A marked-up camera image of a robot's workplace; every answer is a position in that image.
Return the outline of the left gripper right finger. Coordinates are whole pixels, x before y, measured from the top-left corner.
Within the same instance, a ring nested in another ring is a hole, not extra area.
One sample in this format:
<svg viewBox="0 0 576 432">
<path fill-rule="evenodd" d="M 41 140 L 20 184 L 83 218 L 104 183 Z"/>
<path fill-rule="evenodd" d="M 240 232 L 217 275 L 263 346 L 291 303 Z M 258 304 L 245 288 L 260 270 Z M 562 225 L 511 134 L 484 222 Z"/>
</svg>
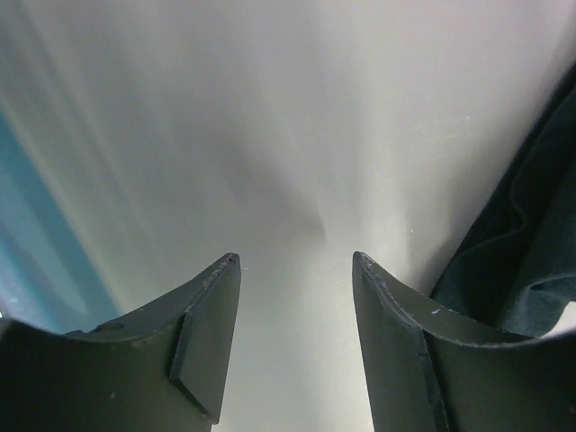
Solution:
<svg viewBox="0 0 576 432">
<path fill-rule="evenodd" d="M 362 252 L 352 277 L 375 430 L 574 430 L 573 332 L 530 338 L 481 324 Z"/>
</svg>

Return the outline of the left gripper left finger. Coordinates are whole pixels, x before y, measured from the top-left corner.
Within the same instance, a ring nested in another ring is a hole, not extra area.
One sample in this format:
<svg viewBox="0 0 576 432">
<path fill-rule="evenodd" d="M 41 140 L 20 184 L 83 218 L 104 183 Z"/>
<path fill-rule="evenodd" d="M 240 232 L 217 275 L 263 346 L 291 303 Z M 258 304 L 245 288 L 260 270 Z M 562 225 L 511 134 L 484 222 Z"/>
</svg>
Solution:
<svg viewBox="0 0 576 432">
<path fill-rule="evenodd" d="M 94 330 L 1 321 L 4 431 L 208 431 L 221 407 L 239 256 Z"/>
</svg>

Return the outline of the black t shirt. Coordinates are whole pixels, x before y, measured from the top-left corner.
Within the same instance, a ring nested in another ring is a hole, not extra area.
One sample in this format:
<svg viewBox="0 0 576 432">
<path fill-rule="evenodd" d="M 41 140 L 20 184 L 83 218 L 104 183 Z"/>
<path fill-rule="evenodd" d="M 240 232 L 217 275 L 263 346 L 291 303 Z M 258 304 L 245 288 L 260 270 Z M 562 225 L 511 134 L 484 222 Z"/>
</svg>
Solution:
<svg viewBox="0 0 576 432">
<path fill-rule="evenodd" d="M 432 291 L 491 327 L 541 337 L 575 299 L 575 70 L 555 88 Z"/>
</svg>

